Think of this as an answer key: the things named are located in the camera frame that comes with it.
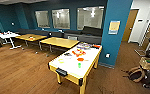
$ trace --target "door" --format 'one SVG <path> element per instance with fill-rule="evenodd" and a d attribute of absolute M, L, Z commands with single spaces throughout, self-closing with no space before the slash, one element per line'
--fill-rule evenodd
<path fill-rule="evenodd" d="M 133 24 L 134 24 L 134 21 L 136 19 L 137 13 L 138 13 L 138 9 L 130 10 L 122 41 L 128 41 L 129 40 L 129 37 L 130 37 L 130 34 L 132 32 Z"/>

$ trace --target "desk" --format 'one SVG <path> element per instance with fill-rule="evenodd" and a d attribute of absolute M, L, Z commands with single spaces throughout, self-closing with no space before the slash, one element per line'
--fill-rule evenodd
<path fill-rule="evenodd" d="M 64 38 L 57 38 L 57 37 L 51 37 L 45 40 L 40 41 L 41 43 L 46 43 L 50 45 L 50 51 L 51 45 L 65 47 L 65 48 L 72 48 L 74 45 L 76 45 L 79 41 L 77 40 L 70 40 L 70 39 L 64 39 Z"/>
<path fill-rule="evenodd" d="M 37 41 L 37 40 L 40 40 L 40 39 L 43 39 L 43 38 L 46 38 L 46 37 L 47 36 L 34 35 L 34 34 L 26 34 L 26 35 L 17 36 L 15 38 L 25 40 L 25 43 L 28 46 L 28 42 L 27 41 Z"/>
<path fill-rule="evenodd" d="M 10 48 L 10 49 L 15 49 L 15 48 L 21 47 L 21 45 L 20 45 L 20 46 L 15 46 L 15 45 L 14 45 L 14 42 L 13 42 L 13 40 L 12 40 L 12 37 L 17 37 L 17 36 L 20 36 L 20 35 L 19 35 L 19 34 L 16 34 L 16 33 L 12 33 L 12 32 L 0 33 L 0 38 L 2 38 L 2 39 L 5 40 L 5 43 L 3 43 L 3 44 L 11 43 L 12 48 Z"/>
<path fill-rule="evenodd" d="M 87 76 L 93 66 L 94 68 L 97 68 L 99 54 L 102 50 L 102 46 L 100 46 L 99 49 L 82 49 L 86 54 L 79 57 L 72 53 L 72 51 L 75 51 L 77 49 L 77 46 L 75 46 L 74 48 L 65 52 L 70 53 L 70 56 L 65 56 L 65 53 L 63 53 L 59 57 L 49 62 L 48 67 L 51 71 L 57 74 L 58 83 L 61 83 L 61 78 L 63 75 L 61 76 L 58 72 L 56 72 L 56 70 L 64 70 L 64 72 L 62 71 L 61 73 L 67 72 L 67 75 L 64 75 L 63 77 L 79 85 L 80 94 L 84 94 Z M 84 58 L 84 61 L 78 61 L 78 58 Z"/>

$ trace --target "baseboard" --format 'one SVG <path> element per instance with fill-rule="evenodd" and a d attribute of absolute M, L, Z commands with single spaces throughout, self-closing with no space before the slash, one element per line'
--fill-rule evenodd
<path fill-rule="evenodd" d="M 104 66 L 104 67 L 107 67 L 107 68 L 111 68 L 111 69 L 114 69 L 114 67 L 115 66 L 113 66 L 113 65 L 109 65 L 109 64 L 105 64 L 105 63 L 98 63 L 98 65 L 100 65 L 100 66 Z"/>

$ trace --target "window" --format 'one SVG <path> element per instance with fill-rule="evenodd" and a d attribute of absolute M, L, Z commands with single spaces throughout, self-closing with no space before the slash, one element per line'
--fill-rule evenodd
<path fill-rule="evenodd" d="M 38 27 L 41 28 L 49 28 L 49 17 L 48 17 L 48 11 L 36 11 L 36 19 Z"/>
<path fill-rule="evenodd" d="M 78 8 L 77 29 L 82 30 L 84 26 L 101 28 L 104 6 Z"/>
<path fill-rule="evenodd" d="M 52 10 L 53 26 L 59 29 L 70 29 L 69 9 Z"/>

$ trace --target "wood floor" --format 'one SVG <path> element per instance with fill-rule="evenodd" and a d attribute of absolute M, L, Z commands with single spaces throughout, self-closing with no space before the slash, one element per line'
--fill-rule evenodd
<path fill-rule="evenodd" d="M 61 52 L 46 57 L 48 51 L 35 54 L 36 47 L 9 48 L 9 44 L 0 48 L 0 94 L 79 94 L 79 86 L 66 79 L 59 85 L 56 74 L 47 67 Z M 114 69 L 92 69 L 86 94 L 150 94 L 150 89 L 123 77 L 126 73 L 121 71 L 139 65 L 136 48 L 137 44 L 122 42 Z"/>

